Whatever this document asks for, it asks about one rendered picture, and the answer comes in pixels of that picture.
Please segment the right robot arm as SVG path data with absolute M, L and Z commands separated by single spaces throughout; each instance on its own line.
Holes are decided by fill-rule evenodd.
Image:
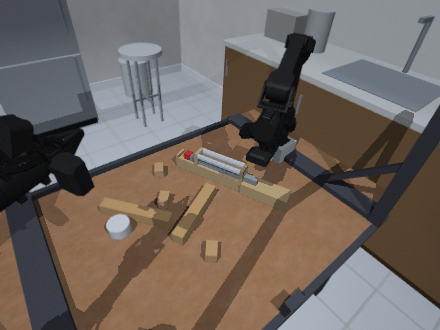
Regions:
M 293 102 L 297 84 L 302 66 L 309 59 L 310 54 L 313 53 L 316 43 L 313 36 L 298 33 L 291 33 L 290 39 L 288 39 L 289 35 L 287 35 L 285 43 L 285 48 L 287 45 L 288 48 L 286 48 L 278 69 L 272 71 L 264 82 L 257 105 L 257 107 L 263 108 L 262 113 L 256 122 L 243 124 L 239 130 L 242 139 L 255 138 L 257 142 L 268 142 L 273 139 L 277 129 L 283 123 L 287 133 L 284 140 L 280 138 L 278 142 L 280 146 L 283 146 L 290 141 L 287 138 L 288 133 L 295 131 L 296 118 L 294 118 L 294 115 L 296 111 Z M 264 96 L 270 101 L 263 101 Z M 247 126 L 249 128 L 246 128 Z

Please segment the light grey short cylinder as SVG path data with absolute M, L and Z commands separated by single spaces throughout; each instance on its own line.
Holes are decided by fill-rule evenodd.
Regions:
M 112 216 L 107 221 L 106 228 L 110 237 L 115 240 L 126 238 L 132 230 L 129 218 L 123 214 Z

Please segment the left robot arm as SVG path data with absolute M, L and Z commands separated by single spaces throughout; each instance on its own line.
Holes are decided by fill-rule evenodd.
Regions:
M 34 128 L 30 121 L 14 114 L 0 116 L 1 173 L 14 174 L 42 162 L 40 154 L 33 152 L 33 133 Z M 0 191 L 0 212 L 8 206 L 9 200 Z

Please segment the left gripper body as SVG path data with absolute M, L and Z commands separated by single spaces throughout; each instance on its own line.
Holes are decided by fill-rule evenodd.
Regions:
M 25 194 L 38 184 L 50 184 L 52 181 L 49 175 L 52 172 L 60 187 L 76 196 L 85 196 L 95 187 L 86 164 L 80 157 L 69 152 L 60 153 L 49 145 L 42 149 L 34 141 L 33 152 L 41 155 L 42 162 L 14 174 L 0 172 L 0 191 L 10 205 L 15 201 L 25 203 L 28 200 Z

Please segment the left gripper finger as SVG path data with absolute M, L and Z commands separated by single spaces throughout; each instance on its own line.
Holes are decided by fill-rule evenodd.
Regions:
M 58 149 L 60 153 L 69 152 L 75 155 L 85 133 L 83 129 L 79 129 L 57 141 L 44 139 L 46 145 Z M 62 150 L 62 149 L 63 150 Z
M 62 133 L 58 133 L 58 134 L 54 134 L 54 135 L 49 135 L 49 136 L 40 136 L 40 135 L 32 134 L 33 135 L 33 141 L 38 143 L 38 144 L 40 144 L 41 148 L 43 149 L 43 148 L 45 148 L 47 146 L 45 141 L 44 141 L 44 139 L 57 141 L 57 140 L 65 137 L 65 136 L 67 136 L 67 135 L 69 135 L 69 134 L 71 134 L 71 133 L 73 133 L 73 132 L 75 132 L 75 131 L 77 131 L 79 129 L 80 128 L 74 129 L 74 130 L 70 130 L 70 131 L 66 131 L 66 132 L 62 132 Z

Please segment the small red cube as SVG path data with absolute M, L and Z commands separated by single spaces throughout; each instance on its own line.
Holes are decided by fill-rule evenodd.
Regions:
M 187 151 L 184 153 L 184 158 L 187 159 L 187 160 L 190 160 L 190 155 L 191 155 L 192 153 L 193 153 L 192 151 L 187 150 Z

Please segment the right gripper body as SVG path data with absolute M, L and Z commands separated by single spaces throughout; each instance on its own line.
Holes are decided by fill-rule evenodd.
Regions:
M 270 162 L 271 156 L 272 156 L 271 153 L 272 153 L 273 149 L 276 147 L 276 145 L 278 144 L 278 142 L 280 141 L 279 131 L 281 131 L 280 132 L 280 135 L 282 136 L 281 139 L 284 139 L 286 136 L 287 130 L 282 125 L 281 127 L 278 128 L 278 130 L 272 140 L 270 140 L 268 142 L 259 141 L 258 143 L 260 143 L 260 145 L 258 147 L 255 147 L 255 146 L 252 147 L 248 151 L 248 153 L 246 154 L 246 160 L 251 163 L 260 165 L 262 167 L 267 167 L 268 163 Z

